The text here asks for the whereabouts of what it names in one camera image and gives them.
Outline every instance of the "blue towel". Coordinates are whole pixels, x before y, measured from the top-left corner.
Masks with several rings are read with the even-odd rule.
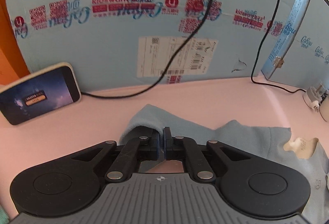
[[[136,132],[138,126],[157,130],[163,140],[163,128],[169,126],[172,136],[193,138],[205,145],[208,140],[218,140],[243,151],[289,166],[302,173],[310,183],[310,199],[302,213],[311,223],[325,223],[329,219],[329,190],[327,174],[328,157],[318,142],[308,160],[299,159],[293,151],[285,151],[283,145],[290,140],[290,128],[249,127],[233,120],[224,126],[211,130],[204,126],[174,116],[160,108],[146,105],[129,122],[119,144],[125,144]]]
[[[4,211],[4,209],[0,205],[0,224],[8,224],[9,223],[9,218]]]

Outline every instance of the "round black pad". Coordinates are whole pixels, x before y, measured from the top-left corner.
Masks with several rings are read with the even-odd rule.
[[[249,179],[249,186],[260,194],[275,195],[287,188],[287,182],[276,174],[259,173]]]
[[[70,176],[62,173],[47,173],[35,179],[33,186],[43,194],[59,194],[72,185]]]
[[[88,162],[57,159],[18,174],[10,195],[18,212],[43,217],[70,215],[89,205],[100,183]]]
[[[219,188],[233,207],[264,218],[301,212],[310,197],[310,185],[302,174],[262,158],[234,162]]]

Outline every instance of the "white paper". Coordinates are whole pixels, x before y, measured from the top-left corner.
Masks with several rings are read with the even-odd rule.
[[[137,77],[159,77],[185,37],[140,37],[138,45]],[[167,75],[206,74],[218,40],[193,38],[175,57]]]

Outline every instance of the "cardboard box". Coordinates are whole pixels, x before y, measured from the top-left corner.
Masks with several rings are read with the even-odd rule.
[[[208,0],[6,0],[31,72],[67,61],[82,90],[151,84],[202,19]],[[250,76],[277,0],[214,0],[202,29],[163,82]],[[256,72],[295,0],[281,0]]]
[[[324,0],[306,0],[305,5],[296,35],[269,57],[262,71],[270,81],[303,89],[319,81],[329,86],[329,7]],[[273,65],[275,57],[283,60],[279,67]]]
[[[281,33],[275,47],[262,68],[262,72],[268,80],[271,78],[276,68],[282,67],[284,63],[283,58],[296,37],[302,20],[304,19],[309,2],[310,0],[295,1],[287,20],[287,24],[285,25],[285,29]]]

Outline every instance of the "barcode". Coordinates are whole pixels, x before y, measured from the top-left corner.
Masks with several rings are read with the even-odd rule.
[[[202,61],[202,59],[203,58],[200,54],[195,53],[195,56],[193,57],[190,65],[191,70],[201,69],[201,65],[199,64]]]
[[[192,63],[191,64],[195,64],[195,63],[200,63],[202,59],[202,56],[198,53],[195,53],[194,58],[192,59]]]
[[[159,44],[159,37],[152,37],[152,45]]]
[[[184,74],[184,70],[168,70],[166,75],[182,75]]]
[[[196,50],[203,50],[205,45],[206,45],[205,42],[197,42],[195,49]]]

